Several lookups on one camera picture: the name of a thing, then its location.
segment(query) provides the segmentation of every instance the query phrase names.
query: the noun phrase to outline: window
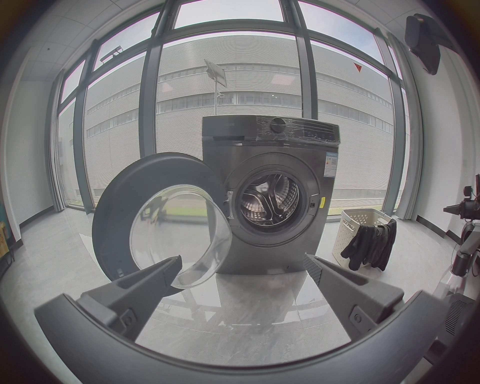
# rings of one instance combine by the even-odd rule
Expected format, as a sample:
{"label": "window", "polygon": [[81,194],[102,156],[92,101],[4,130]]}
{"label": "window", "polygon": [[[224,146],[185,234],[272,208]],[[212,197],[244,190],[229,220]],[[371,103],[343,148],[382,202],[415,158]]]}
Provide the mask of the window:
{"label": "window", "polygon": [[405,89],[402,88],[403,98],[403,111],[405,113],[405,156],[403,160],[402,180],[400,181],[400,189],[398,190],[398,197],[396,198],[395,209],[400,204],[400,199],[405,187],[405,181],[407,180],[408,161],[410,159],[410,112],[408,111],[407,94]]}
{"label": "window", "polygon": [[370,31],[334,12],[299,2],[308,29],[341,40],[383,63],[375,37]]}
{"label": "window", "polygon": [[152,35],[152,29],[158,18],[158,13],[137,21],[102,44],[96,58],[94,71],[124,50],[134,46]]}
{"label": "window", "polygon": [[73,110],[75,99],[59,114],[58,119],[58,155],[60,165],[60,186],[68,205],[83,206],[79,197],[77,173],[73,159]]}
{"label": "window", "polygon": [[391,46],[388,46],[388,50],[390,51],[390,55],[392,55],[393,64],[395,65],[395,69],[396,69],[396,73],[397,73],[398,77],[400,79],[403,79],[402,72],[400,70],[400,66],[398,65],[398,60],[396,59],[396,55],[395,55],[394,50],[392,49]]}
{"label": "window", "polygon": [[84,69],[85,60],[78,64],[78,67],[75,68],[72,73],[65,79],[65,83],[63,83],[63,90],[61,93],[60,102],[63,103],[65,99],[69,96],[73,90],[78,87],[78,83],[80,81],[80,75],[82,74],[82,70]]}
{"label": "window", "polygon": [[138,86],[145,53],[118,65],[89,85],[85,97],[84,151],[95,205],[102,191],[140,158]]}
{"label": "window", "polygon": [[[388,77],[355,57],[312,42],[318,118],[338,124],[340,148],[329,214],[381,209],[393,156],[394,115]],[[362,66],[357,70],[355,64]]]}
{"label": "window", "polygon": [[[205,59],[225,70],[227,87],[218,84],[216,96]],[[292,36],[224,32],[167,43],[158,80],[158,152],[183,152],[201,159],[202,117],[215,114],[215,99],[218,115],[302,116],[300,67]]]}
{"label": "window", "polygon": [[278,0],[199,0],[180,6],[174,28],[215,20],[283,21]]}

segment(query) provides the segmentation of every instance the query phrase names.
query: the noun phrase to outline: laundry basket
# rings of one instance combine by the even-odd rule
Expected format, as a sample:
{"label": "laundry basket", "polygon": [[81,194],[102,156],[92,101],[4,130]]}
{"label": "laundry basket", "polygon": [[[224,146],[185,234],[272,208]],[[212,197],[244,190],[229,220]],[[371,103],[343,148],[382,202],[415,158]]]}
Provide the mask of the laundry basket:
{"label": "laundry basket", "polygon": [[344,259],[340,253],[350,244],[361,224],[384,225],[388,224],[391,219],[390,216],[373,208],[344,209],[332,251],[337,262],[342,267],[348,269],[350,259]]}

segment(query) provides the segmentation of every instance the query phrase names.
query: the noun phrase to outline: washing machine door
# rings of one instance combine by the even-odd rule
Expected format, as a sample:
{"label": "washing machine door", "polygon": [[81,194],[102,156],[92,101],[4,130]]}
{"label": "washing machine door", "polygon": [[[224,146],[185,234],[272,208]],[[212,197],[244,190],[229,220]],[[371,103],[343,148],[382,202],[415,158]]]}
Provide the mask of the washing machine door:
{"label": "washing machine door", "polygon": [[120,172],[95,210],[92,241],[110,280],[181,255],[172,286],[191,288],[220,267],[232,233],[227,191],[199,159],[181,153],[144,157]]}

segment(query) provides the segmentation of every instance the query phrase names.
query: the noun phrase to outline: black clothing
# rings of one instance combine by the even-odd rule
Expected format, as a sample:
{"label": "black clothing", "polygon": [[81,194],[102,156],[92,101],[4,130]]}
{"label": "black clothing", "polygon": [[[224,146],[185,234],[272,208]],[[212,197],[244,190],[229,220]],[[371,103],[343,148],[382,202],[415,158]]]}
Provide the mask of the black clothing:
{"label": "black clothing", "polygon": [[396,238],[396,221],[386,225],[361,225],[349,245],[341,252],[343,258],[350,258],[348,267],[357,271],[361,263],[370,263],[373,268],[385,270]]}

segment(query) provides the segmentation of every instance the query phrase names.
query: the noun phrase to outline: front-load washing machine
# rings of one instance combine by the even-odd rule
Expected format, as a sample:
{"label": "front-load washing machine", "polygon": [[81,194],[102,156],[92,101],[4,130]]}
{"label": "front-load washing machine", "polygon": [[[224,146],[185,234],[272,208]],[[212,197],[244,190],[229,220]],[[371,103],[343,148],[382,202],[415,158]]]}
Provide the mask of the front-load washing machine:
{"label": "front-load washing machine", "polygon": [[337,125],[301,118],[203,118],[203,162],[227,191],[233,234],[219,273],[304,270],[315,254],[333,192]]}
{"label": "front-load washing machine", "polygon": [[105,189],[92,225],[100,267],[114,280],[181,255],[176,288],[214,272],[304,270],[325,226],[339,143],[338,126],[316,120],[204,117],[203,161],[146,156]]}

